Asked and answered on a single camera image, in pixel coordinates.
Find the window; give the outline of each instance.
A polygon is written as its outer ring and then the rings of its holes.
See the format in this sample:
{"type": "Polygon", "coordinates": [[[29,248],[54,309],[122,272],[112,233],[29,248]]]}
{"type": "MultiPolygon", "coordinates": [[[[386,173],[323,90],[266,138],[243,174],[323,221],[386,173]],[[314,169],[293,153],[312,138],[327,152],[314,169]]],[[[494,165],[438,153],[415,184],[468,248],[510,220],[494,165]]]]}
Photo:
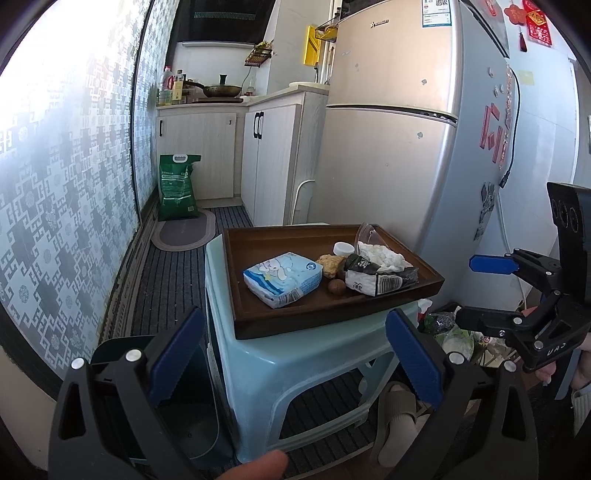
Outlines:
{"type": "Polygon", "coordinates": [[[275,0],[181,0],[177,41],[263,40],[275,0]]]}

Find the plastic stool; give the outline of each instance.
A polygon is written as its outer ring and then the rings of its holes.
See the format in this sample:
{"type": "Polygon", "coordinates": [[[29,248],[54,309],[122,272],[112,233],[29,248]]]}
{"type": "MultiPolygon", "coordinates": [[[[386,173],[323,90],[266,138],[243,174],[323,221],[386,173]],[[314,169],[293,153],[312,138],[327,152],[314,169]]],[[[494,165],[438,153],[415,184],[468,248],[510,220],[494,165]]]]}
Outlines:
{"type": "MultiPolygon", "coordinates": [[[[398,366],[386,338],[389,311],[299,332],[236,340],[221,235],[206,247],[205,288],[212,342],[208,357],[214,377],[218,371],[215,357],[219,358],[221,371],[214,384],[235,428],[238,460],[250,462],[269,450],[300,448],[367,420],[370,406],[398,366]],[[287,407],[294,398],[355,368],[367,383],[357,408],[306,432],[279,439],[287,407]]],[[[400,308],[417,322],[417,302],[400,308]]]]}

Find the countertop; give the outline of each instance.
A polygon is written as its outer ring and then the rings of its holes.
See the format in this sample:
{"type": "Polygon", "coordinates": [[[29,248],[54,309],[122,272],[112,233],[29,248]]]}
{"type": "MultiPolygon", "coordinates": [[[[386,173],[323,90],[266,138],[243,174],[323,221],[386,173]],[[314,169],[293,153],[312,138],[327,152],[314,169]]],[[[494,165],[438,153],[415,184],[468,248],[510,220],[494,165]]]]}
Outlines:
{"type": "Polygon", "coordinates": [[[284,88],[283,90],[279,90],[278,92],[272,93],[270,95],[261,95],[261,96],[254,96],[254,97],[244,97],[244,101],[242,103],[186,103],[184,105],[166,105],[166,106],[159,106],[157,107],[158,110],[168,110],[168,109],[183,109],[183,108],[219,108],[224,107],[224,109],[230,108],[244,108],[250,107],[251,105],[256,105],[258,103],[267,102],[269,100],[274,100],[276,98],[284,97],[287,95],[293,95],[295,93],[303,93],[303,92],[311,92],[311,93],[318,93],[319,95],[328,95],[329,90],[325,87],[317,87],[313,85],[302,85],[300,83],[290,86],[288,88],[284,88]]]}
{"type": "Polygon", "coordinates": [[[318,93],[320,95],[328,95],[329,90],[326,87],[317,87],[313,85],[302,85],[300,83],[290,86],[288,88],[284,88],[283,90],[279,90],[278,92],[272,93],[270,95],[262,95],[262,96],[255,96],[251,97],[250,101],[248,102],[248,106],[256,105],[257,103],[266,102],[268,100],[274,100],[276,98],[280,98],[287,95],[293,95],[294,93],[301,93],[301,92],[311,92],[311,93],[318,93]]]}

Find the red paper cutting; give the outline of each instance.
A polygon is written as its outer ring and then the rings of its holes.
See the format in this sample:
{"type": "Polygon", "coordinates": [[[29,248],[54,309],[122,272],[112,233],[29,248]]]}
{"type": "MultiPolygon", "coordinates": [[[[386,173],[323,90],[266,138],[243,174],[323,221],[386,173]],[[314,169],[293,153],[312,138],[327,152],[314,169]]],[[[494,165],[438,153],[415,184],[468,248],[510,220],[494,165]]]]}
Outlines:
{"type": "Polygon", "coordinates": [[[513,4],[509,8],[505,8],[505,15],[509,17],[509,20],[514,25],[525,25],[526,11],[513,4]]]}
{"type": "Polygon", "coordinates": [[[523,8],[526,11],[525,22],[530,37],[551,47],[552,38],[545,13],[530,0],[523,0],[523,8]]]}

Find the wallpaper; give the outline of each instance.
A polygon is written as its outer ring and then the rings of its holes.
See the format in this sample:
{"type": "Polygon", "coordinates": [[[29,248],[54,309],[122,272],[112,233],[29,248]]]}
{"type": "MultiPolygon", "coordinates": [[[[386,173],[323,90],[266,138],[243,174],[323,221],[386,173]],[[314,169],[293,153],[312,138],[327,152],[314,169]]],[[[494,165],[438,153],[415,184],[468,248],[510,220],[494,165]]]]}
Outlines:
{"type": "Polygon", "coordinates": [[[178,0],[154,0],[137,65],[134,105],[134,171],[142,209],[158,180],[156,98],[178,0]]]}
{"type": "Polygon", "coordinates": [[[129,104],[149,0],[58,0],[0,76],[0,301],[59,376],[138,227],[129,104]]]}

